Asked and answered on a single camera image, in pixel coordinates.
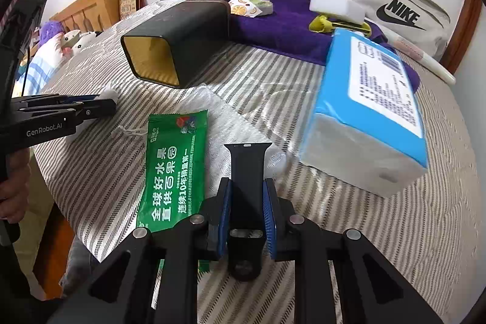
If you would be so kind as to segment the person's left hand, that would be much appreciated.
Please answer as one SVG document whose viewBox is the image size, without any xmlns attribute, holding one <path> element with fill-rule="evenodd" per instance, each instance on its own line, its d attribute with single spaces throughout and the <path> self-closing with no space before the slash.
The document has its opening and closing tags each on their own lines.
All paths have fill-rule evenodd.
<svg viewBox="0 0 486 324">
<path fill-rule="evenodd" d="M 8 156 L 7 180 L 1 183 L 1 219 L 9 224 L 19 223 L 29 203 L 30 149 L 25 148 Z"/>
</svg>

